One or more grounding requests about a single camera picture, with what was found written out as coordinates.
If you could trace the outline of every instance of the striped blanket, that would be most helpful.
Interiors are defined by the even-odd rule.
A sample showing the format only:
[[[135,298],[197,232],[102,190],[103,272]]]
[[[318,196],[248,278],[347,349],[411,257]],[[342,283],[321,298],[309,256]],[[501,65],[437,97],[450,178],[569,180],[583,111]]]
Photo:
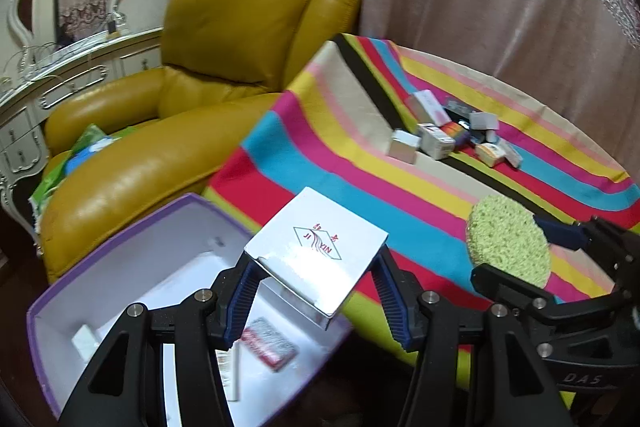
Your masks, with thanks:
[[[404,104],[431,89],[500,120],[498,135],[522,155],[520,170],[485,166],[468,148],[415,165],[386,156],[395,128],[413,131]],[[535,214],[566,223],[599,215],[640,229],[640,190],[607,153],[572,124],[493,77],[392,42],[337,36],[290,84],[204,196],[257,231],[309,186],[389,233],[402,269],[456,304],[485,309],[469,282],[465,220],[473,204],[500,192]],[[546,290],[564,301],[608,293],[611,281],[581,251],[551,245]],[[344,308],[365,337],[402,352],[390,336],[371,277]],[[461,354],[459,377],[468,374]]]

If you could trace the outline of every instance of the green sponge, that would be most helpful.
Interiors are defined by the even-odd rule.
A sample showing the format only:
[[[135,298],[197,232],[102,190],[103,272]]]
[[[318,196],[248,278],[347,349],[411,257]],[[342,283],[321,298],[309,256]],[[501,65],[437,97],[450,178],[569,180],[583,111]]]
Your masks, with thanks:
[[[545,234],[531,212],[505,196],[487,196],[474,205],[466,245],[474,266],[489,263],[539,288],[551,275]]]

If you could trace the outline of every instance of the armchair backrest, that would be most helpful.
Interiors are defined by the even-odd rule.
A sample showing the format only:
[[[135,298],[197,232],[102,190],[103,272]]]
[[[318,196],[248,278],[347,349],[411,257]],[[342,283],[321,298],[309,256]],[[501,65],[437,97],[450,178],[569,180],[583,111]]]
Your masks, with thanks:
[[[278,90],[308,1],[170,0],[162,32],[162,62]]]
[[[360,0],[170,0],[162,32],[161,118],[214,101],[280,91]]]

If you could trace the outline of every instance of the drawer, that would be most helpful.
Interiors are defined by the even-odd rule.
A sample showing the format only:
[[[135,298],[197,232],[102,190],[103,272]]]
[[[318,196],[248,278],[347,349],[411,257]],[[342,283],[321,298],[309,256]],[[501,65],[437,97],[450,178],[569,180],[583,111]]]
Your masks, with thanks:
[[[13,174],[20,174],[38,168],[38,164],[46,159],[40,128],[36,127],[30,133],[12,143],[2,154],[9,170]]]
[[[29,121],[27,111],[21,110],[11,120],[0,127],[0,145],[1,148],[7,148],[16,140],[27,134],[33,125]]]
[[[34,112],[38,121],[45,120],[58,105],[78,92],[113,78],[110,63],[84,65],[74,68],[62,78],[53,78],[42,86],[34,99]]]
[[[150,70],[152,68],[159,68],[162,65],[160,44],[149,45],[147,42],[143,42],[142,44],[146,45],[140,46],[140,49],[137,50],[126,49],[120,52],[122,54],[119,57],[122,76]]]

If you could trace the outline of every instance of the white dresser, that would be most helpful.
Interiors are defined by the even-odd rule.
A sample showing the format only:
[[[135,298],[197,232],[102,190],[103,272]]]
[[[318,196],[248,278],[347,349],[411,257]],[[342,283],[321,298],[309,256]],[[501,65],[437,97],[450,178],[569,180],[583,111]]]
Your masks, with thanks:
[[[58,105],[102,82],[161,66],[156,28],[69,54],[27,76],[18,87],[0,95],[0,203],[33,238],[39,238],[14,203],[15,184],[41,172],[49,159],[41,126]]]

